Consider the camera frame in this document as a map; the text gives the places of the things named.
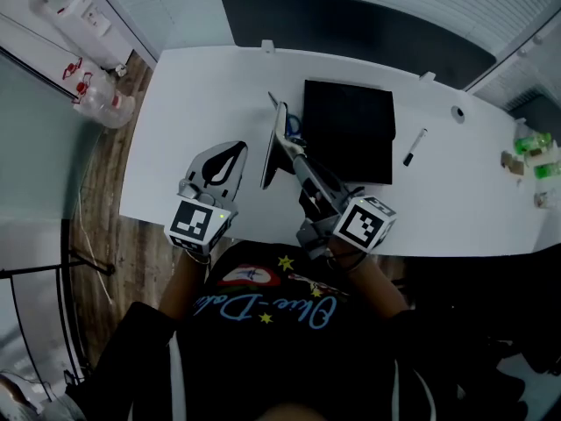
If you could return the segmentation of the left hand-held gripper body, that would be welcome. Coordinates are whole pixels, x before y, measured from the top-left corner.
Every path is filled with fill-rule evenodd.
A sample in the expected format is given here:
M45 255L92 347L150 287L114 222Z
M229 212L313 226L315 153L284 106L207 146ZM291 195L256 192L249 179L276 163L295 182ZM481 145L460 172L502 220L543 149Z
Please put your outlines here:
M176 209L164 228L169 242L196 255L210 255L238 214L234 196L225 186L181 180Z

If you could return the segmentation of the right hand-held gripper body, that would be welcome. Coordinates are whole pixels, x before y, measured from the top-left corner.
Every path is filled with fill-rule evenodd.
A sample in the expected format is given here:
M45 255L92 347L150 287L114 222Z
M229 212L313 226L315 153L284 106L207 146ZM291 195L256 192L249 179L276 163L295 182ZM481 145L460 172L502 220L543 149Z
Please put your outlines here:
M301 185L298 203L304 220L296 237L310 259L325 255L334 237L370 253L393 227L394 210L362 187L349 189L302 148L278 146L276 167L293 173Z

